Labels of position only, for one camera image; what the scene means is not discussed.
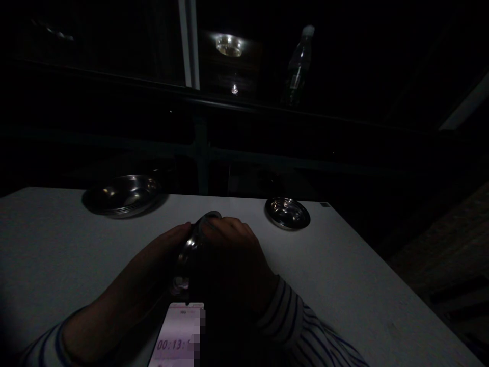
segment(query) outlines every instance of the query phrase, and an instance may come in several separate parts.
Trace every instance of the striped sleeve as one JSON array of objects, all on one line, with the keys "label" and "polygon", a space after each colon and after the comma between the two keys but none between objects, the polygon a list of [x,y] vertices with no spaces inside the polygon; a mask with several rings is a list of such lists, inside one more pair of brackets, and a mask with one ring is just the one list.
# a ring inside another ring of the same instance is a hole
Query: striped sleeve
[{"label": "striped sleeve", "polygon": [[282,345],[289,365],[368,367],[360,353],[322,323],[282,278],[256,326],[265,337]]},{"label": "striped sleeve", "polygon": [[71,361],[61,341],[64,322],[46,331],[32,342],[20,358],[22,367],[69,367]]}]

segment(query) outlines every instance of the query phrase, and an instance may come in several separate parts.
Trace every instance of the smartphone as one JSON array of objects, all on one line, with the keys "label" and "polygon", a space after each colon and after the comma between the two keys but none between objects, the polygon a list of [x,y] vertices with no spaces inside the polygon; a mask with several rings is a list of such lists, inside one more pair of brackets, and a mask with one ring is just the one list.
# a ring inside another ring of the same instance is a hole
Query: smartphone
[{"label": "smartphone", "polygon": [[170,304],[148,367],[199,366],[200,338],[204,330],[203,303]]}]

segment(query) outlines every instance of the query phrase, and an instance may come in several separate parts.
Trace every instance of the round light fixture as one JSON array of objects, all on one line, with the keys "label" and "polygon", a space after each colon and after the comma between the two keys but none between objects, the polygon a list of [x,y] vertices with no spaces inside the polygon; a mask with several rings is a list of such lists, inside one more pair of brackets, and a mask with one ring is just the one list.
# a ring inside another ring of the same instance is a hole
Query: round light fixture
[{"label": "round light fixture", "polygon": [[242,54],[241,41],[231,35],[218,36],[215,39],[215,47],[226,56],[240,57]]}]

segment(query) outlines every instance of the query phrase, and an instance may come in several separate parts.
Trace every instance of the metal bowl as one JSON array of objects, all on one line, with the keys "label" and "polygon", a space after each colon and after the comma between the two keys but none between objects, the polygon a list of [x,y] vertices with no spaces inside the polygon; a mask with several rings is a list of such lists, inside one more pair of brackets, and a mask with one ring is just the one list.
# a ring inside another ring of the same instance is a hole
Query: metal bowl
[{"label": "metal bowl", "polygon": [[311,223],[307,209],[294,199],[276,197],[265,204],[265,213],[282,229],[302,229]]},{"label": "metal bowl", "polygon": [[151,207],[160,193],[161,186],[154,178],[130,175],[86,190],[81,201],[94,214],[126,218]]},{"label": "metal bowl", "polygon": [[198,252],[202,250],[205,235],[202,233],[202,225],[209,218],[222,218],[221,213],[212,211],[204,214],[193,226],[187,241],[183,244],[178,255],[173,282],[170,285],[170,293],[173,296],[187,299],[189,297],[189,284],[194,275]]}]

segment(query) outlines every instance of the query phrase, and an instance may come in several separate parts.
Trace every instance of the plastic bottle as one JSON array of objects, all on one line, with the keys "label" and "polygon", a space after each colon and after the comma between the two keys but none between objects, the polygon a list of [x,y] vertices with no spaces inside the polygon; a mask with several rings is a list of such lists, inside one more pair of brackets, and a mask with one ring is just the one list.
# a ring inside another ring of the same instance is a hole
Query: plastic bottle
[{"label": "plastic bottle", "polygon": [[281,102],[296,106],[299,103],[306,74],[311,65],[311,41],[314,35],[314,27],[307,25],[302,30],[301,41],[295,48],[287,69],[287,79]]}]

